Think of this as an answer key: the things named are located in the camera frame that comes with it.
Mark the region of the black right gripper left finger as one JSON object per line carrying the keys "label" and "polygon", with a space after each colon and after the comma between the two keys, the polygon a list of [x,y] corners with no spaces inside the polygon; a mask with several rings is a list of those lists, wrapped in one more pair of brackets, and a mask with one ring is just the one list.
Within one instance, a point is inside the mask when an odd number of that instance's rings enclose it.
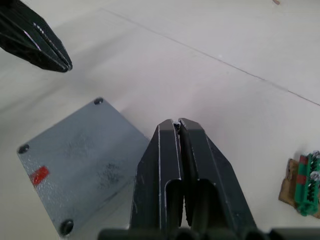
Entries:
{"label": "black right gripper left finger", "polygon": [[173,120],[161,122],[137,165],[130,227],[173,231],[181,226],[184,173]]}

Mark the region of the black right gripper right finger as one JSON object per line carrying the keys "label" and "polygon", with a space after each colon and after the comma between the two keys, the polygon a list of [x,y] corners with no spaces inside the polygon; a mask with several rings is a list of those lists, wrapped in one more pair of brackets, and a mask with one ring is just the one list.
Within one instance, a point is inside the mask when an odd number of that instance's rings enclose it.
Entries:
{"label": "black right gripper right finger", "polygon": [[230,162],[198,122],[187,118],[179,122],[188,225],[194,231],[255,229],[257,225]]}

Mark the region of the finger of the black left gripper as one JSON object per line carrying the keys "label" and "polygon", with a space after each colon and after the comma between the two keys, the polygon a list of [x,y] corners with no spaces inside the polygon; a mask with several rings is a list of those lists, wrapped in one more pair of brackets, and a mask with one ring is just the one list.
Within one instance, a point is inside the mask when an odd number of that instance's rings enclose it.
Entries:
{"label": "finger of the black left gripper", "polygon": [[18,1],[18,9],[23,17],[35,27],[39,32],[41,38],[49,46],[49,48],[57,55],[57,57],[63,62],[67,69],[72,69],[72,61],[65,49],[62,41],[56,36],[47,22],[38,15],[34,10],[28,7],[22,1]]}
{"label": "finger of the black left gripper", "polygon": [[64,63],[19,11],[20,0],[0,2],[0,47],[43,70],[66,73]]}

